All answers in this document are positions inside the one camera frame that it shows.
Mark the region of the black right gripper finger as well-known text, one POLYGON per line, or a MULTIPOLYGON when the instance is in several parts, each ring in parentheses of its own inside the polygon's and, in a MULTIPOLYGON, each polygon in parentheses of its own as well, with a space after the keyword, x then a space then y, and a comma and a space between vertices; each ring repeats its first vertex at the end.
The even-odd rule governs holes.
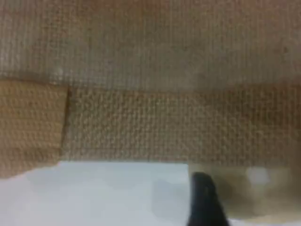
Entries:
POLYGON ((190 179, 191 198, 188 226, 228 226, 215 183, 204 172, 194 172, 190 179))

